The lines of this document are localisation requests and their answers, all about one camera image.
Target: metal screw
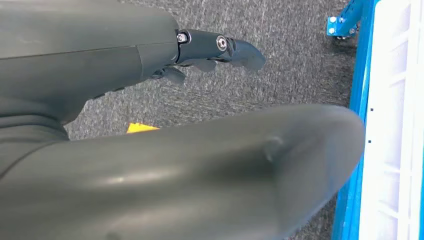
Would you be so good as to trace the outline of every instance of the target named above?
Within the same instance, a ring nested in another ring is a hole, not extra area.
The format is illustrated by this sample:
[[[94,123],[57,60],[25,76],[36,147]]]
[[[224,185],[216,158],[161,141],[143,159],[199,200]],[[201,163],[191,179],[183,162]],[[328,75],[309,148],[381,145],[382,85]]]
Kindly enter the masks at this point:
[[[178,33],[178,35],[176,36],[176,39],[178,43],[183,44],[187,42],[188,37],[185,33]]]
[[[218,49],[221,51],[227,50],[227,40],[224,36],[218,36],[216,38],[216,45],[218,46]]]

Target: robotic hand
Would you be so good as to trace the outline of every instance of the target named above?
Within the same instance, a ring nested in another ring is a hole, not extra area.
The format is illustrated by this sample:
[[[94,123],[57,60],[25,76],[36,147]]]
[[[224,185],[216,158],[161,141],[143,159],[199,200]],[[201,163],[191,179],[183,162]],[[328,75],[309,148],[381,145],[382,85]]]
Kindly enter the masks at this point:
[[[181,83],[174,66],[216,62],[258,70],[251,44],[218,33],[179,30],[159,9],[98,0],[0,1],[0,112],[74,120],[85,102],[147,79]]]
[[[204,72],[215,69],[216,62],[230,63],[234,67],[260,70],[265,57],[250,43],[225,37],[218,33],[183,29],[176,33],[178,58],[176,66],[195,66]],[[151,79],[167,77],[174,83],[182,83],[186,75],[173,66],[156,71]]]

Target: white plastic crate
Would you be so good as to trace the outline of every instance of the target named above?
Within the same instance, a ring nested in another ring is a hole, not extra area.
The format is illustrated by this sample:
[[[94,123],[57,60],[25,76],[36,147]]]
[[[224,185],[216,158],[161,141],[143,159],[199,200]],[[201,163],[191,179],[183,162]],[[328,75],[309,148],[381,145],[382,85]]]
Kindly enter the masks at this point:
[[[375,7],[360,240],[419,239],[424,148],[423,19],[424,0],[381,0]]]

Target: blue metal frame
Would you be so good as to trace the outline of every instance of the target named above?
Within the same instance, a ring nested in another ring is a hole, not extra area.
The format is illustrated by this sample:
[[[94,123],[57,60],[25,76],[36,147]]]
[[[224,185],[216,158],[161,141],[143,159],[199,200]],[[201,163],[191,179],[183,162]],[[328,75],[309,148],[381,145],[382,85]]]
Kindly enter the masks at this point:
[[[327,19],[327,35],[336,37],[351,37],[357,33],[357,23],[363,15],[362,9],[368,0],[350,0],[339,16]]]
[[[352,35],[349,29],[356,27],[360,21],[360,35],[349,107],[359,115],[364,123],[367,119],[374,11],[379,1],[351,0],[342,13],[336,17],[336,23],[330,22],[329,17],[327,24],[327,35],[346,37]],[[333,34],[329,34],[329,27],[335,28]],[[357,240],[359,238],[363,166],[364,158],[362,157],[349,181],[338,193],[332,240]]]
[[[421,210],[419,212],[419,240],[424,240],[424,176],[421,180]]]

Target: yellow object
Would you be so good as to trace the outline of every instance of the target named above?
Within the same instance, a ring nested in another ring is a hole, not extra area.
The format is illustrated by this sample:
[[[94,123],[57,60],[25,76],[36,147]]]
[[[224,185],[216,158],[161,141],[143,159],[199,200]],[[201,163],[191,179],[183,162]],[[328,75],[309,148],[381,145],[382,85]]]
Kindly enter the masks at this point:
[[[146,131],[151,131],[156,129],[159,129],[159,128],[154,126],[144,125],[141,123],[130,123],[126,133],[133,134],[133,133],[146,132]]]

